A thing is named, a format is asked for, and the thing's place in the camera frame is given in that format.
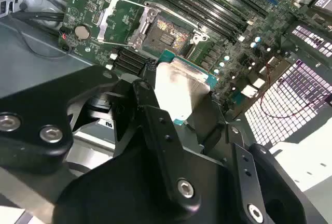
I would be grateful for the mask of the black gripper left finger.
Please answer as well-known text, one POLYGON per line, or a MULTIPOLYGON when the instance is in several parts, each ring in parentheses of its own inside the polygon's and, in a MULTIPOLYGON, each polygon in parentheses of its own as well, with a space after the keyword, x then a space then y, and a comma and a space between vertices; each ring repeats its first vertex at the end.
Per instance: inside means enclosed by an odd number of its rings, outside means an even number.
POLYGON ((115 112, 121 132, 117 156, 140 129, 174 128, 148 82, 124 82, 101 66, 90 66, 1 99, 1 166, 55 172, 73 145, 74 132, 93 121, 88 101, 102 93, 120 107, 115 112))

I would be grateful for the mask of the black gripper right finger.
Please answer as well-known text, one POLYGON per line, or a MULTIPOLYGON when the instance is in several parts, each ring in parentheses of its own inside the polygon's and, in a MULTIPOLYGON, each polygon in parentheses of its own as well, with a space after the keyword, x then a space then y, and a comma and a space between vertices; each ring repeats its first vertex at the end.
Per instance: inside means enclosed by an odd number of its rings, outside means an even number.
POLYGON ((323 223, 323 216, 275 157, 257 143, 246 145, 236 123, 224 118, 208 93, 199 105, 202 153, 226 169, 230 223, 323 223))

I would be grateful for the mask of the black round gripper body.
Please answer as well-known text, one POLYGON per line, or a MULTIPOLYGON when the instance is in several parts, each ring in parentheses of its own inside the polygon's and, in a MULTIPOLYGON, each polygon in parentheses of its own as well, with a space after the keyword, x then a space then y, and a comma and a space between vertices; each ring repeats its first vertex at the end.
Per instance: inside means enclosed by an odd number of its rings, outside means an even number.
POLYGON ((239 150, 227 143, 219 165, 186 151, 174 128, 140 129, 122 154, 65 188, 53 222, 238 223, 239 150))

